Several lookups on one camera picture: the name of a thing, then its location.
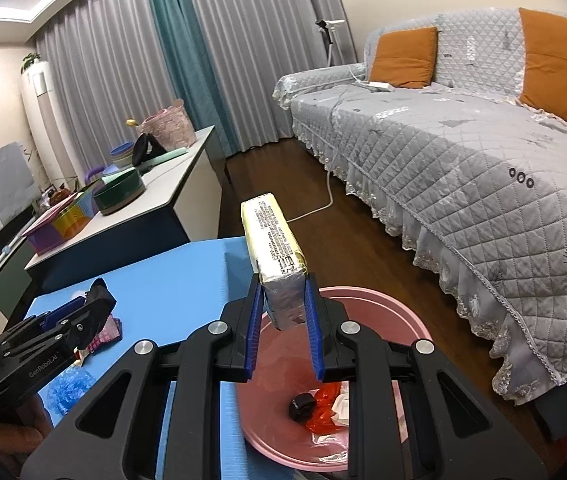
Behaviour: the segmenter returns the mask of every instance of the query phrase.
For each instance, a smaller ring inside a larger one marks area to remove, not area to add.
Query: standing air conditioner
[[[61,114],[58,94],[47,61],[33,63],[21,76],[21,95],[30,130],[44,170],[57,189],[82,186],[81,165]]]

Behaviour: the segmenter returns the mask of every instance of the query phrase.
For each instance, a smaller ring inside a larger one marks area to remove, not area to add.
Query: three black circles pattern
[[[534,179],[532,177],[528,177],[528,179],[526,179],[525,177],[525,173],[522,171],[517,172],[516,168],[510,168],[510,170],[508,170],[508,173],[510,174],[510,177],[517,179],[517,182],[519,184],[523,184],[525,182],[525,185],[529,188],[532,189],[534,187]]]

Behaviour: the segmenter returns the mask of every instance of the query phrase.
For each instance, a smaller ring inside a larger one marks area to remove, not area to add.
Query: crumpled blue plastic
[[[52,412],[65,416],[94,383],[96,379],[86,369],[69,366],[50,383],[45,404]]]

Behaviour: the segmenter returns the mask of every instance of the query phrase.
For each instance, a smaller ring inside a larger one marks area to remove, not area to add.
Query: dark wooden floor
[[[239,202],[271,192],[286,218],[326,205],[326,173],[296,139],[282,140],[228,159],[236,198],[224,199],[220,233],[241,236]],[[545,442],[528,406],[515,407],[492,391],[502,360],[488,356],[491,342],[474,336],[455,311],[438,276],[412,265],[414,253],[401,248],[371,211],[331,177],[335,204],[291,224],[310,270],[320,286],[354,285],[379,290],[409,306],[423,320],[435,343],[494,402],[541,456],[550,472],[558,457]]]

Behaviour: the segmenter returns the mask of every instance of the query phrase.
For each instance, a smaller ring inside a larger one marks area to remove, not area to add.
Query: curtain
[[[175,92],[149,0],[74,0],[36,34],[84,170],[135,140],[125,121],[172,104]]]
[[[324,67],[317,19],[343,19],[341,0],[193,0],[220,88],[238,134],[238,148],[290,137],[290,115],[271,95],[283,75]],[[355,62],[348,27],[339,33],[345,59]]]
[[[217,86],[192,0],[150,0],[154,23],[176,93],[197,129],[215,124],[226,155],[236,153],[236,134]]]

